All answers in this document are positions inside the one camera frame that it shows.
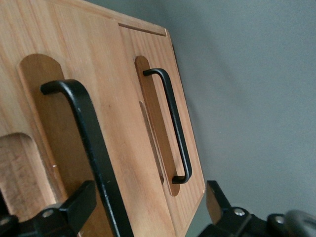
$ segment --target black clamp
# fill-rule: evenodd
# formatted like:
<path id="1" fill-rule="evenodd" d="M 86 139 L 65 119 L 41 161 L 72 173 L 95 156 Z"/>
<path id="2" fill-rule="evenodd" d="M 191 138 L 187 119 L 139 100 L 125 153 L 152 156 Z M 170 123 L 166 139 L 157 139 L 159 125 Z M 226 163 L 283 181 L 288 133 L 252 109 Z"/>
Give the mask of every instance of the black clamp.
<path id="1" fill-rule="evenodd" d="M 47 208 L 28 221 L 1 216 L 0 237 L 76 237 L 95 207 L 94 181 L 85 181 L 59 208 Z"/>
<path id="2" fill-rule="evenodd" d="M 314 237 L 316 217 L 297 210 L 261 220 L 241 207 L 232 207 L 216 181 L 207 182 L 207 209 L 213 224 L 198 237 Z"/>

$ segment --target gray wall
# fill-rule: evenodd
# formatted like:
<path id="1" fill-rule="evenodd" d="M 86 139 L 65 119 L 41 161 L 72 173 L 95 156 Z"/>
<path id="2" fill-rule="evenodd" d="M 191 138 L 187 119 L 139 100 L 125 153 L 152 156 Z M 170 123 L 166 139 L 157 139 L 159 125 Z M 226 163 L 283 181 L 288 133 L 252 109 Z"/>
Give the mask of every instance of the gray wall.
<path id="1" fill-rule="evenodd" d="M 316 214 L 316 1 L 91 0 L 169 29 L 205 180 Z M 205 200 L 187 234 L 210 222 Z"/>

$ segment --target wooden board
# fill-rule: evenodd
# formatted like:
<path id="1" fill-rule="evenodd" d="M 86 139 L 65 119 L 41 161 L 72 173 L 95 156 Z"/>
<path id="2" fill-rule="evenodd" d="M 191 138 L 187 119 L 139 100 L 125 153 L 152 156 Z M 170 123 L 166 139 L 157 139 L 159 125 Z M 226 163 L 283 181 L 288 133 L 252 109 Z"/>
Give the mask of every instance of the wooden board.
<path id="1" fill-rule="evenodd" d="M 135 59 L 135 67 L 142 88 L 144 101 L 148 111 L 150 121 L 149 136 L 155 140 L 157 157 L 162 164 L 168 186 L 172 196 L 177 196 L 180 190 L 179 184 L 173 184 L 172 178 L 177 176 L 177 170 L 174 164 L 172 151 L 164 125 L 159 100 L 155 90 L 155 84 L 152 76 L 144 76 L 143 71 L 150 69 L 148 60 L 144 56 L 138 56 Z"/>
<path id="2" fill-rule="evenodd" d="M 173 53 L 172 43 L 169 36 L 161 37 L 126 28 L 121 28 L 120 31 L 124 39 L 126 53 L 129 55 L 128 66 L 130 74 L 140 101 L 143 102 L 144 97 L 134 62 L 131 58 L 135 59 L 140 55 L 145 56 L 149 61 L 150 68 L 165 69 L 169 73 L 172 82 L 181 124 L 184 130 L 191 160 L 193 174 L 188 183 L 180 185 L 180 191 L 177 196 L 172 196 L 167 182 L 163 184 L 163 189 L 170 210 L 172 222 L 175 227 L 176 236 L 183 237 L 185 236 L 191 220 L 202 199 L 205 191 L 205 184 L 198 159 L 197 148 L 185 102 L 184 92 Z M 177 174 L 184 175 L 179 148 L 176 141 L 164 89 L 158 76 L 153 75 L 153 79 Z"/>
<path id="3" fill-rule="evenodd" d="M 11 155 L 5 156 L 10 160 L 20 156 L 28 159 L 28 180 L 35 179 L 37 191 L 20 193 L 26 195 L 24 199 L 34 199 L 35 194 L 41 197 L 34 208 L 24 205 L 27 214 L 23 218 L 35 215 L 47 204 L 63 202 L 91 177 L 66 99 L 58 94 L 42 96 L 38 91 L 40 83 L 60 76 L 80 81 L 90 94 L 135 236 L 184 236 L 204 192 L 204 183 L 165 29 L 80 0 L 3 0 L 0 32 L 0 151 L 4 145 L 11 147 Z M 63 75 L 33 77 L 34 72 L 27 67 L 18 68 L 21 60 L 32 54 L 55 59 Z M 134 67 L 137 55 L 146 56 L 151 67 L 163 67 L 169 72 L 181 107 L 193 176 L 180 186 L 175 197 L 170 194 L 168 182 L 164 182 L 167 177 L 149 133 L 147 109 Z M 38 60 L 33 66 L 43 69 L 45 63 Z M 155 88 L 176 172 L 183 175 L 168 106 L 158 81 Z M 0 178 L 0 189 L 5 178 Z M 24 187 L 20 179 L 16 182 Z M 14 198 L 8 198 L 12 196 L 7 195 L 6 201 L 14 203 Z M 96 217 L 102 222 L 104 214 L 97 216 L 103 216 Z M 107 224 L 103 224 L 91 225 L 80 234 L 111 236 Z"/>
<path id="4" fill-rule="evenodd" d="M 29 136 L 14 133 L 0 138 L 0 174 L 7 209 L 20 221 L 55 203 L 38 150 Z"/>
<path id="5" fill-rule="evenodd" d="M 72 1 L 0 2 L 0 32 L 8 33 L 0 34 L 0 137 L 19 132 L 33 139 L 54 202 L 90 177 L 65 98 L 38 94 L 36 100 L 50 106 L 36 105 L 36 88 L 28 85 L 40 81 L 26 80 L 22 68 L 17 72 L 28 55 L 54 58 L 64 77 L 80 81 L 91 96 L 135 236 L 175 236 L 139 99 L 128 80 L 119 24 L 67 2 Z M 54 124 L 47 125 L 51 119 Z"/>
<path id="6" fill-rule="evenodd" d="M 57 104 L 40 91 L 40 86 L 46 82 L 65 79 L 62 69 L 51 57 L 31 54 L 21 61 L 18 72 L 30 107 L 48 138 L 67 196 L 70 196 L 84 181 L 93 180 L 93 175 L 67 100 L 62 95 L 54 95 L 58 98 Z M 97 206 L 82 233 L 90 236 L 113 235 L 99 195 Z"/>

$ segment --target wooden drawer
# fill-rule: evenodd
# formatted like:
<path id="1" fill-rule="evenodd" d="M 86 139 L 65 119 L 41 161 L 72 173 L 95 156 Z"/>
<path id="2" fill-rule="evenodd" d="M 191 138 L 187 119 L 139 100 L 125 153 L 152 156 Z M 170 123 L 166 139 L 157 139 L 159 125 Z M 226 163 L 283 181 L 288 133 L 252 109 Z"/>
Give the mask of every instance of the wooden drawer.
<path id="1" fill-rule="evenodd" d="M 20 220 L 31 218 L 93 179 L 67 100 L 61 94 L 44 96 L 39 90 L 53 79 L 76 79 L 94 105 L 134 235 L 184 236 L 205 187 L 165 29 L 80 0 L 4 0 L 0 22 L 0 189 L 10 213 Z M 148 108 L 134 66 L 139 55 L 151 67 L 165 68 L 172 80 L 193 168 L 189 182 L 181 184 L 176 195 L 170 191 L 172 185 L 161 182 L 168 177 L 146 121 Z M 30 64 L 34 69 L 25 67 L 27 56 L 38 60 Z M 46 56 L 60 64 L 60 72 L 30 76 L 43 67 L 40 61 Z M 155 87 L 171 159 L 181 175 L 165 94 L 159 81 Z M 15 177 L 10 182 L 9 173 Z M 81 236 L 111 235 L 98 198 Z"/>

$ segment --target black metal handle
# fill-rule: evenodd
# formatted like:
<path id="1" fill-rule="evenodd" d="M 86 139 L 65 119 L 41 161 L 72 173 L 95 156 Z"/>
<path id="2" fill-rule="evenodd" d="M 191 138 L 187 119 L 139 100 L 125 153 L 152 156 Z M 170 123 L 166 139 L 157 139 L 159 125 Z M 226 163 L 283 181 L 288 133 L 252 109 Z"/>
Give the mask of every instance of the black metal handle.
<path id="1" fill-rule="evenodd" d="M 180 156 L 184 168 L 184 176 L 174 176 L 172 179 L 173 184 L 185 184 L 188 182 L 192 175 L 192 167 L 191 162 L 189 158 L 189 153 L 187 149 L 187 144 L 184 138 L 182 125 L 180 121 L 180 116 L 176 104 L 176 100 L 174 98 L 173 89 L 171 85 L 171 80 L 168 75 L 168 73 L 162 69 L 162 68 L 152 68 L 149 70 L 145 70 L 143 72 L 144 76 L 149 76 L 152 74 L 158 74 L 162 80 L 164 92 L 167 97 L 168 107 L 172 118 L 173 128 L 176 134 L 179 150 L 180 150 Z"/>
<path id="2" fill-rule="evenodd" d="M 74 79 L 51 81 L 43 84 L 40 90 L 44 95 L 62 92 L 66 96 L 92 168 L 102 204 L 110 219 L 113 234 L 116 237 L 134 236 L 97 115 L 87 90 Z"/>

